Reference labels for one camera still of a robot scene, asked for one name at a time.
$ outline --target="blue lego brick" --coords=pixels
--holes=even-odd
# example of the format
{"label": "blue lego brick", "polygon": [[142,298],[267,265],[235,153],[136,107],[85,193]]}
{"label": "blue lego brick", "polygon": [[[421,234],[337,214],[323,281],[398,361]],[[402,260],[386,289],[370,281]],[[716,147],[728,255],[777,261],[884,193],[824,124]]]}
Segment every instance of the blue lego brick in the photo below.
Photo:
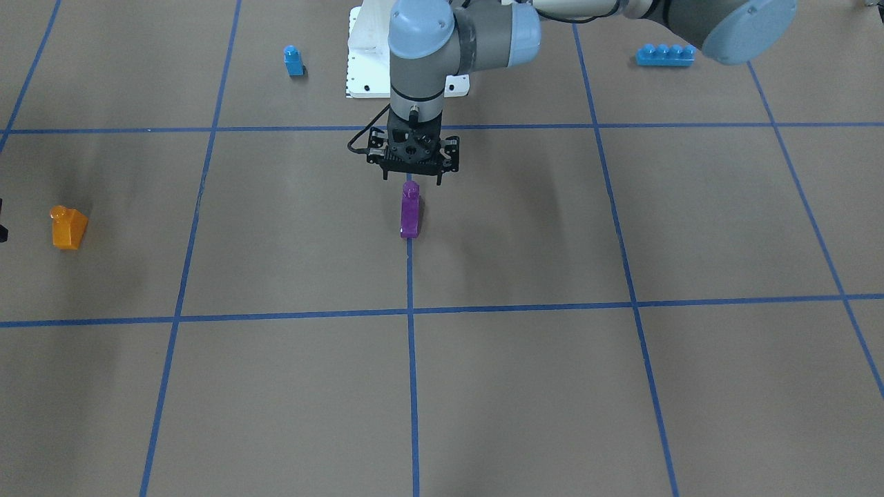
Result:
{"label": "blue lego brick", "polygon": [[696,54],[697,49],[693,45],[688,45],[685,48],[682,48],[679,45],[673,45],[670,48],[666,45],[654,47],[648,43],[636,52],[636,64],[663,67],[690,67],[694,63],[694,56]]}
{"label": "blue lego brick", "polygon": [[289,45],[283,50],[285,55],[283,61],[286,63],[286,69],[289,76],[303,76],[304,64],[301,62],[301,53],[294,47]]}

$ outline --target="blue tape line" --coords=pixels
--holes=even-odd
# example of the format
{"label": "blue tape line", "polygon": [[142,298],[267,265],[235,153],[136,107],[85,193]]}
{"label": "blue tape line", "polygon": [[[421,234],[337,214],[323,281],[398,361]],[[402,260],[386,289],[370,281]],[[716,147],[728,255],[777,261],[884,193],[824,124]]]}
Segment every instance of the blue tape line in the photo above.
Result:
{"label": "blue tape line", "polygon": [[308,312],[270,312],[263,314],[219,314],[214,316],[182,316],[182,323],[218,323],[222,321],[271,321],[280,319],[320,319],[328,317],[406,316],[407,309],[319,310]]}
{"label": "blue tape line", "polygon": [[219,133],[261,133],[273,131],[359,131],[365,126],[220,126]]}
{"label": "blue tape line", "polygon": [[490,124],[490,125],[443,125],[442,129],[589,129],[592,124]]}
{"label": "blue tape line", "polygon": [[[770,123],[599,123],[593,124],[489,124],[444,125],[448,130],[493,129],[603,129],[619,128],[696,128],[696,127],[770,127]],[[881,127],[884,122],[850,123],[777,123],[779,127]],[[266,133],[301,131],[359,131],[362,126],[215,126],[215,127],[109,127],[109,128],[47,128],[11,129],[8,134],[137,134],[137,133]]]}
{"label": "blue tape line", "polygon": [[414,279],[414,242],[408,238],[406,243],[406,280],[408,301],[408,383],[411,396],[411,485],[414,497],[421,495],[421,456],[419,447],[418,415],[417,415],[417,360],[415,358],[415,279]]}
{"label": "blue tape line", "polygon": [[102,326],[169,324],[173,317],[106,317],[95,319],[46,319],[41,321],[3,321],[0,328],[42,328],[46,326]]}
{"label": "blue tape line", "polygon": [[795,182],[795,188],[798,190],[798,196],[801,197],[801,203],[804,205],[804,211],[807,213],[807,218],[811,220],[813,232],[816,234],[819,247],[822,249],[823,256],[826,258],[826,264],[828,264],[829,271],[832,273],[832,279],[834,280],[835,286],[838,288],[838,294],[842,298],[844,310],[847,311],[847,315],[850,318],[850,324],[853,326],[853,331],[859,341],[859,346],[863,350],[863,355],[865,356],[866,362],[869,364],[869,369],[872,370],[872,376],[875,383],[878,385],[880,396],[884,399],[884,380],[881,379],[878,366],[875,364],[872,352],[869,350],[868,344],[865,341],[863,331],[860,329],[859,322],[853,313],[853,308],[850,306],[850,299],[847,298],[847,293],[844,291],[841,278],[838,276],[838,271],[834,267],[832,256],[829,254],[828,247],[826,246],[826,240],[823,238],[822,231],[819,229],[816,216],[813,215],[811,203],[807,200],[807,195],[804,194],[804,187],[801,186],[801,180],[798,178],[798,172],[795,169],[795,165],[792,163],[789,149],[786,147],[786,142],[782,138],[780,127],[778,126],[776,119],[774,119],[774,112],[771,110],[770,104],[767,101],[765,91],[761,87],[761,80],[758,78],[758,74],[755,72],[755,67],[752,66],[752,62],[749,62],[746,65],[749,66],[749,72],[752,74],[752,79],[755,81],[755,87],[758,89],[758,94],[761,96],[761,103],[764,104],[767,117],[770,118],[771,124],[773,125],[773,131],[776,133],[776,139],[780,143],[782,155],[786,159],[786,166],[789,168],[789,173],[792,175],[792,181]]}
{"label": "blue tape line", "polygon": [[[586,87],[586,101],[590,106],[590,115],[592,124],[598,124],[596,116],[596,106],[592,98],[592,86],[590,85],[590,76],[586,71],[586,62],[583,59],[583,47],[580,43],[580,34],[577,32],[577,26],[572,25],[574,32],[574,42],[577,46],[577,57],[580,60],[580,69],[583,73],[583,85]],[[611,176],[607,167],[607,158],[605,156],[605,147],[602,143],[601,130],[595,127],[596,145],[598,146],[598,158],[601,161],[602,173],[605,176],[605,189],[607,190],[608,200],[611,203],[611,216],[613,217],[614,231],[617,233],[617,241],[620,244],[620,254],[623,262],[623,272],[626,277],[626,285],[629,289],[629,302],[632,307],[632,315],[636,320],[636,330],[638,332],[638,341],[642,348],[642,358],[644,359],[644,372],[648,378],[648,388],[651,392],[651,400],[654,407],[654,416],[657,418],[657,429],[660,436],[660,445],[663,449],[663,456],[666,459],[667,473],[669,475],[669,485],[672,489],[673,497],[679,497],[678,482],[675,479],[675,468],[672,461],[672,454],[669,450],[669,439],[666,431],[666,423],[663,420],[663,409],[660,407],[659,397],[657,395],[657,382],[654,379],[654,371],[651,365],[651,355],[648,352],[646,340],[644,338],[644,326],[642,325],[642,316],[639,312],[638,302],[636,298],[636,288],[632,279],[632,271],[629,268],[629,256],[626,251],[626,243],[623,241],[623,231],[620,224],[620,216],[617,214],[617,201],[614,197],[613,187],[611,185]]]}
{"label": "blue tape line", "polygon": [[[851,301],[884,300],[884,294],[849,294]],[[653,307],[704,307],[716,305],[753,305],[768,303],[797,302],[839,302],[840,295],[800,295],[788,297],[744,297],[723,299],[695,299],[672,301],[638,301],[639,308]],[[258,314],[205,314],[193,316],[157,316],[157,317],[106,317],[89,319],[49,319],[35,321],[0,321],[0,328],[40,328],[46,326],[100,326],[100,325],[149,325],[180,323],[218,323],[223,321],[264,321],[284,319],[320,319],[328,317],[374,317],[374,316],[407,316],[409,312],[417,315],[432,314],[469,314],[490,312],[543,312],[553,310],[601,310],[629,309],[632,302],[588,302],[588,303],[553,303],[528,305],[485,305],[466,307],[422,307],[408,309],[367,309],[367,310],[314,310],[303,312],[269,312]]]}
{"label": "blue tape line", "polygon": [[150,471],[154,466],[154,455],[156,454],[156,441],[160,434],[160,423],[163,420],[163,406],[165,405],[165,394],[169,386],[169,373],[171,372],[171,359],[175,354],[175,340],[178,338],[178,323],[172,323],[171,332],[169,333],[169,344],[166,347],[166,357],[163,363],[163,376],[160,379],[160,391],[156,398],[156,410],[154,411],[154,423],[150,427],[150,442],[148,442],[148,454],[144,458],[144,472],[141,474],[141,489],[138,492],[139,497],[147,497],[148,485],[150,485]]}
{"label": "blue tape line", "polygon": [[[236,8],[233,11],[233,21],[230,28],[230,38],[227,42],[227,53],[225,55],[224,70],[221,72],[221,83],[218,85],[217,100],[215,102],[215,115],[212,118],[212,129],[217,128],[218,120],[221,116],[221,104],[224,101],[224,91],[227,83],[227,73],[230,71],[230,60],[233,55],[233,42],[236,39],[236,28],[240,22],[240,8],[242,0],[236,0]],[[166,360],[163,368],[163,380],[160,383],[160,391],[156,400],[156,413],[154,414],[154,425],[150,433],[150,443],[148,445],[148,454],[145,458],[144,473],[141,477],[140,497],[147,497],[148,486],[150,483],[150,472],[153,468],[154,453],[156,452],[156,439],[159,436],[160,422],[163,417],[163,406],[165,403],[166,388],[169,385],[169,372],[171,371],[172,356],[175,352],[175,340],[178,336],[178,319],[181,316],[181,310],[184,306],[184,295],[187,291],[187,276],[190,272],[190,262],[194,253],[194,243],[196,240],[196,229],[200,222],[200,203],[202,202],[202,194],[206,187],[206,177],[209,174],[209,166],[211,164],[212,150],[215,147],[216,132],[212,131],[209,135],[209,144],[206,146],[206,158],[202,165],[202,176],[200,178],[200,187],[196,195],[196,205],[194,207],[194,220],[190,226],[190,238],[187,242],[187,254],[184,259],[184,269],[181,271],[181,283],[179,287],[178,300],[175,304],[176,321],[172,323],[171,332],[169,334],[169,347],[166,351]]]}
{"label": "blue tape line", "polygon": [[852,301],[879,301],[884,300],[884,294],[851,294],[847,298]]}
{"label": "blue tape line", "polygon": [[839,302],[840,295],[803,295],[794,297],[744,297],[735,299],[696,299],[683,301],[644,301],[638,307],[690,307],[712,305],[747,305],[759,303]]}
{"label": "blue tape line", "polygon": [[852,123],[781,123],[777,122],[779,127],[881,127],[884,121],[880,122],[852,122]]}
{"label": "blue tape line", "polygon": [[9,117],[9,122],[6,123],[6,130],[4,131],[3,136],[0,137],[0,152],[2,152],[4,147],[6,146],[6,140],[9,139],[12,125],[15,124],[15,119],[19,116],[21,104],[25,101],[25,93],[27,93],[28,87],[31,86],[31,80],[34,78],[34,72],[37,70],[37,65],[40,64],[40,57],[43,56],[43,50],[46,49],[46,42],[49,41],[50,34],[52,33],[52,27],[55,26],[55,19],[58,16],[59,8],[61,8],[61,0],[56,0],[55,7],[52,8],[50,21],[46,24],[46,31],[43,33],[42,40],[40,40],[40,46],[37,48],[36,55],[34,55],[34,61],[31,63],[31,68],[27,71],[25,82],[21,85],[19,97],[15,100],[15,106],[12,107],[12,115]]}
{"label": "blue tape line", "polygon": [[599,124],[602,129],[644,128],[644,127],[770,127],[770,123],[607,123]]}
{"label": "blue tape line", "polygon": [[13,129],[10,134],[135,134],[135,133],[209,133],[210,127],[103,127]]}
{"label": "blue tape line", "polygon": [[415,314],[461,314],[483,312],[529,312],[545,310],[628,309],[630,307],[632,307],[631,302],[484,305],[468,307],[424,307],[415,309]]}

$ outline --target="blue toy brick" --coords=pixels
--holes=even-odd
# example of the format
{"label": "blue toy brick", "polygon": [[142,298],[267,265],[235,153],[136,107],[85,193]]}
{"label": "blue toy brick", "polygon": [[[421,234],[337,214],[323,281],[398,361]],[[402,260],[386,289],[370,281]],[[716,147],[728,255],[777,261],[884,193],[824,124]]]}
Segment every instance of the blue toy brick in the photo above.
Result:
{"label": "blue toy brick", "polygon": [[304,64],[301,62],[301,53],[294,47],[294,45],[287,46],[283,53],[285,54],[285,58],[283,59],[286,63],[286,69],[288,70],[289,76],[303,76],[304,75]]}
{"label": "blue toy brick", "polygon": [[666,45],[654,47],[648,43],[636,52],[636,64],[663,67],[690,67],[694,63],[696,54],[697,49],[693,45],[688,45],[685,48],[682,48],[679,45],[673,45],[670,48]]}

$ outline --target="orange block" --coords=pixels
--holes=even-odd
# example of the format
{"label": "orange block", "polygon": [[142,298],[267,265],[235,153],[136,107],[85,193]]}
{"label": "orange block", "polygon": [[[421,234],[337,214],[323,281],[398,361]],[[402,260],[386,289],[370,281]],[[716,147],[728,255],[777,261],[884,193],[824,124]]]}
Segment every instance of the orange block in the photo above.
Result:
{"label": "orange block", "polygon": [[62,205],[56,205],[50,210],[50,218],[52,218],[52,245],[65,250],[79,248],[89,219],[79,210],[68,209]]}

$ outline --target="purple block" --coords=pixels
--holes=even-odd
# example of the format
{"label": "purple block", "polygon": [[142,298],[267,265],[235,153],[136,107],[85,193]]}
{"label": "purple block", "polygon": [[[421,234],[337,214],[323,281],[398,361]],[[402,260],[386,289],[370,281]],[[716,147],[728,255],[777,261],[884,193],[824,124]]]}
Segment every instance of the purple block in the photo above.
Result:
{"label": "purple block", "polygon": [[399,236],[417,238],[417,220],[421,215],[421,187],[414,181],[402,185],[402,217]]}

